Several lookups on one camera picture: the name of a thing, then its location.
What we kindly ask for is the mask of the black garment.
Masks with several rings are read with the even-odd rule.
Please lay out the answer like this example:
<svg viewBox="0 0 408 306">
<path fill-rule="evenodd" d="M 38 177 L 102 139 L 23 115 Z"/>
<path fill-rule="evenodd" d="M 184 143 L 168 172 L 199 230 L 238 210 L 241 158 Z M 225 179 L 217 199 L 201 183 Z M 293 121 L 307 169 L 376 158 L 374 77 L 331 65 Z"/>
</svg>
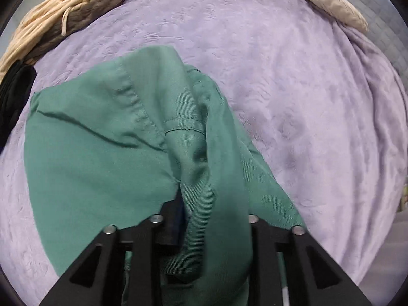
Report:
<svg viewBox="0 0 408 306">
<path fill-rule="evenodd" d="M 0 147 L 3 151 L 30 96 L 37 72 L 21 60 L 14 62 L 1 80 Z"/>
</svg>

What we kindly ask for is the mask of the purple bed blanket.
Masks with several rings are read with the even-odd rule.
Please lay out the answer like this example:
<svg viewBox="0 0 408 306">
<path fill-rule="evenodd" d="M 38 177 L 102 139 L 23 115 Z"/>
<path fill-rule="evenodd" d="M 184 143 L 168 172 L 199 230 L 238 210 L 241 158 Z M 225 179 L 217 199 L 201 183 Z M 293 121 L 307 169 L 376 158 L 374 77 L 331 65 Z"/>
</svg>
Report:
<svg viewBox="0 0 408 306">
<path fill-rule="evenodd" d="M 307 0 L 126 0 L 36 63 L 1 153 L 1 267 L 38 305 L 61 274 L 43 248 L 24 163 L 30 101 L 150 46 L 209 76 L 313 237 L 359 283 L 407 173 L 407 95 L 381 50 Z"/>
</svg>

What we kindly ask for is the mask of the green jacket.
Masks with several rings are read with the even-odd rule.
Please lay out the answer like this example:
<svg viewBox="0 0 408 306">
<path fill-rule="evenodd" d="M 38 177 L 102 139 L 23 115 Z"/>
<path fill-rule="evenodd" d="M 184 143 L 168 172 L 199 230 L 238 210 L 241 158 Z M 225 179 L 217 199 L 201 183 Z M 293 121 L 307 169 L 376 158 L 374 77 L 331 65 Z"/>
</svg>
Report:
<svg viewBox="0 0 408 306">
<path fill-rule="evenodd" d="M 150 46 L 30 101 L 24 163 L 43 248 L 63 274 L 107 224 L 131 227 L 183 195 L 187 231 L 164 262 L 167 305 L 246 305 L 249 215 L 303 222 L 217 84 Z"/>
</svg>

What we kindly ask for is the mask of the brown and cream garment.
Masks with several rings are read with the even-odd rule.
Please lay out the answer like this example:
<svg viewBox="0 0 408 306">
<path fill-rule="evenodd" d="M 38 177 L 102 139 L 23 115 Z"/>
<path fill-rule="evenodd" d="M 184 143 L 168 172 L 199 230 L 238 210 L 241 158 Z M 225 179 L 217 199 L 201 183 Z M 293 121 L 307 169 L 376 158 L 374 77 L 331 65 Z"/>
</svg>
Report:
<svg viewBox="0 0 408 306">
<path fill-rule="evenodd" d="M 1 78 L 18 60 L 34 65 L 66 37 L 87 27 L 124 0 L 45 0 L 31 8 L 1 57 Z"/>
</svg>

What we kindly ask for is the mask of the grey quilted headboard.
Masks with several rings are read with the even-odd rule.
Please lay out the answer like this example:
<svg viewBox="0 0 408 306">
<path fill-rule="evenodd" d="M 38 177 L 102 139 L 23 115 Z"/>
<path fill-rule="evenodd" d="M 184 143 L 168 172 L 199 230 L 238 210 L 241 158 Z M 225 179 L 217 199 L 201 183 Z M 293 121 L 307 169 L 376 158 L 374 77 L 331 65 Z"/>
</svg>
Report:
<svg viewBox="0 0 408 306">
<path fill-rule="evenodd" d="M 366 36 L 386 55 L 407 84 L 407 24 L 390 0 L 348 0 L 368 22 Z"/>
</svg>

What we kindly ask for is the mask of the beige pillow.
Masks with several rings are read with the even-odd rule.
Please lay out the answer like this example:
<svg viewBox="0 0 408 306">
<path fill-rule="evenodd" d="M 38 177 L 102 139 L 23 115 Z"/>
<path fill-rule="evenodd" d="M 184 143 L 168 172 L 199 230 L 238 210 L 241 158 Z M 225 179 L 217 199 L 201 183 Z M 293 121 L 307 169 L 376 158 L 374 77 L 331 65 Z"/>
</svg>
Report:
<svg viewBox="0 0 408 306">
<path fill-rule="evenodd" d="M 309 0 L 338 21 L 359 30 L 368 32 L 368 22 L 362 13 L 348 0 Z"/>
</svg>

